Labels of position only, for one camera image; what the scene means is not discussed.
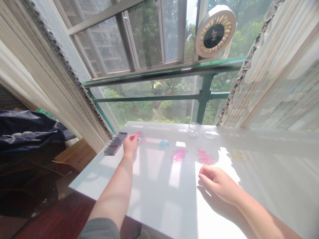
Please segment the shirt sleeve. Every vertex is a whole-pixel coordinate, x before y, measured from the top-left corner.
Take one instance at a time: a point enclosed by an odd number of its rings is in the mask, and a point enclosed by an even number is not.
[[[78,239],[120,239],[116,224],[108,218],[95,218],[89,220]]]

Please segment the white curtain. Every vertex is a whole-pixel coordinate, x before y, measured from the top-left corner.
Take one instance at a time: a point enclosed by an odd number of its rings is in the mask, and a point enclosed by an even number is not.
[[[286,0],[222,126],[319,131],[319,2]]]
[[[0,32],[1,84],[27,106],[49,111],[99,152],[105,123],[20,1],[0,1]]]

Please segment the green railing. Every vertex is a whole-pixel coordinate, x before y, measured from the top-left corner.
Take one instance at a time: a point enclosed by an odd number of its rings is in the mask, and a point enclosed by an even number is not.
[[[129,75],[117,76],[117,77],[105,77],[94,81],[82,82],[85,88],[88,90],[93,103],[101,113],[105,122],[112,131],[115,131],[107,116],[102,111],[100,102],[130,102],[130,101],[158,101],[158,100],[198,100],[198,111],[196,122],[203,123],[205,109],[207,102],[212,99],[226,99],[229,92],[211,92],[211,83],[214,80],[214,76],[218,73],[228,71],[239,71],[245,57],[228,59],[222,61],[213,61],[202,64],[196,64],[191,66],[176,67],[164,70],[154,70],[144,73],[134,73]],[[90,90],[91,87],[108,86],[123,83],[133,83],[150,80],[160,80],[173,77],[185,77],[200,75],[203,77],[202,87],[199,94],[187,94],[187,95],[172,95],[172,96],[146,96],[146,97],[129,97],[129,98],[95,98]]]

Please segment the sky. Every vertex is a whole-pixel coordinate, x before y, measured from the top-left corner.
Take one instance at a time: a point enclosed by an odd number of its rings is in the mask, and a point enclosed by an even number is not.
[[[196,7],[197,0],[187,0],[187,13],[186,13],[186,20],[187,23],[196,23]]]

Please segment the pink rubber bands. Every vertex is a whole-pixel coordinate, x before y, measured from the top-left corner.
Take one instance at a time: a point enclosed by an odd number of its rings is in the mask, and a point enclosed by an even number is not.
[[[146,137],[145,137],[143,131],[137,131],[137,132],[135,133],[135,135],[139,137],[140,143],[145,143],[145,142],[147,142],[147,141],[146,141]]]
[[[202,164],[206,164],[206,165],[213,165],[215,163],[217,163],[218,160],[214,159],[213,156],[211,156],[210,154],[207,154],[207,151],[204,149],[201,149],[199,147],[196,147],[196,153],[195,155],[198,158],[198,161]]]
[[[182,163],[185,160],[187,152],[188,151],[185,148],[174,150],[172,154],[172,163]]]

